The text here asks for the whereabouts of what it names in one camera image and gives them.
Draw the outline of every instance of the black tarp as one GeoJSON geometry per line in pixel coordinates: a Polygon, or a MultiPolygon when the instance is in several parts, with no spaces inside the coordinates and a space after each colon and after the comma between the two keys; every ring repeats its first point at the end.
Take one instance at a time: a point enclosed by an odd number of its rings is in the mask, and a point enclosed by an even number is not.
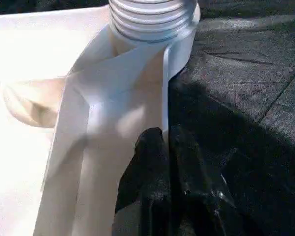
{"type": "Polygon", "coordinates": [[[170,126],[194,133],[237,207],[295,235],[295,1],[212,1],[170,81],[170,126]]]}

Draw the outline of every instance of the dark fabric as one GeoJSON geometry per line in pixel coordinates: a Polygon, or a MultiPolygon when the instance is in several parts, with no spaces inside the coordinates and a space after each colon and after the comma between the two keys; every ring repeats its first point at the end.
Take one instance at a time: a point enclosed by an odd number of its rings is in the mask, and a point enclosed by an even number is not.
{"type": "Polygon", "coordinates": [[[265,235],[295,235],[295,1],[207,3],[169,121],[195,134],[265,235]]]}
{"type": "Polygon", "coordinates": [[[113,235],[172,235],[170,162],[161,129],[148,129],[138,138],[135,154],[120,180],[115,214],[113,235]]]}
{"type": "Polygon", "coordinates": [[[108,0],[0,0],[0,15],[99,7],[108,0]]]}

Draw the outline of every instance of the white threaded fitting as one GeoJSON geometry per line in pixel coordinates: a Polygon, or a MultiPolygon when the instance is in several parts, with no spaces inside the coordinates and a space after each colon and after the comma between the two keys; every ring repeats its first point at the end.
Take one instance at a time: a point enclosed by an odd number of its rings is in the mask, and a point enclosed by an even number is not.
{"type": "Polygon", "coordinates": [[[196,0],[109,0],[113,27],[126,38],[159,42],[191,24],[196,0]]]}

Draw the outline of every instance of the white pvc sheet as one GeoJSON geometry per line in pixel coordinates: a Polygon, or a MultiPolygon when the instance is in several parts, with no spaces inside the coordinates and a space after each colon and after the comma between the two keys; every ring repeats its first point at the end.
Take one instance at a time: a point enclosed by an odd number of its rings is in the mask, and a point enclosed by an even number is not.
{"type": "Polygon", "coordinates": [[[34,235],[111,234],[121,175],[142,131],[167,131],[168,80],[194,34],[117,55],[107,25],[86,47],[66,80],[34,235]]]}

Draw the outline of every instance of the black fabric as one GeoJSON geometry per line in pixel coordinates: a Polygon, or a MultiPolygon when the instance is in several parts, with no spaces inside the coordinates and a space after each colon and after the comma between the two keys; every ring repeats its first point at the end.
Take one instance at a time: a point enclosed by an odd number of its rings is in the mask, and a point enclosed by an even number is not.
{"type": "Polygon", "coordinates": [[[207,2],[169,121],[195,134],[263,234],[295,235],[295,1],[207,2]]]}
{"type": "MultiPolygon", "coordinates": [[[[137,231],[131,230],[131,235],[171,235],[170,162],[159,128],[140,135],[135,154],[120,180],[115,214],[129,219],[129,207],[136,208],[140,218],[137,231]]],[[[117,230],[113,230],[113,235],[123,235],[122,232],[129,231],[125,228],[136,228],[132,226],[133,221],[129,219],[123,225],[115,222],[113,229],[117,230]]]]}
{"type": "Polygon", "coordinates": [[[0,0],[0,15],[99,7],[108,0],[0,0]]]}

